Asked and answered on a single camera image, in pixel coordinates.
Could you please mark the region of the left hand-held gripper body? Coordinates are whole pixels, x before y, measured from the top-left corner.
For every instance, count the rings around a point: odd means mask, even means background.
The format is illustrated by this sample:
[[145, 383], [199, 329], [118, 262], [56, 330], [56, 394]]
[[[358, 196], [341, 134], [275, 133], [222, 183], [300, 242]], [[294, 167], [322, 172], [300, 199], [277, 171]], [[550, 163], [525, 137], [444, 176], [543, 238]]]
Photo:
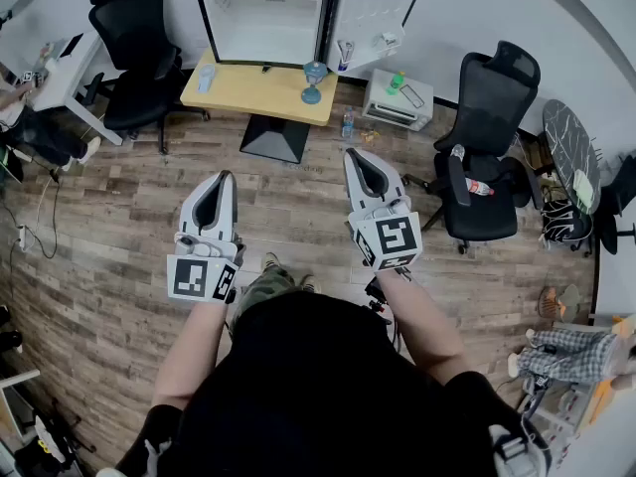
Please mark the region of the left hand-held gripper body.
[[234, 228], [176, 232], [175, 251], [167, 255], [168, 296], [192, 302], [233, 303], [243, 254], [244, 244]]

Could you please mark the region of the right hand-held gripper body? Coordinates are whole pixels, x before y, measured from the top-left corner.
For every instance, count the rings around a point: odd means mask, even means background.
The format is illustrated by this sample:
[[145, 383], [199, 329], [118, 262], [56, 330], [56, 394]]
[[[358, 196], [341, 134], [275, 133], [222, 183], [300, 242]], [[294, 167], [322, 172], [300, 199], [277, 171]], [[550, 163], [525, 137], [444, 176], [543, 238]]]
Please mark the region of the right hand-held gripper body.
[[353, 242], [372, 271], [407, 267], [422, 253], [419, 215], [409, 197], [352, 212]]

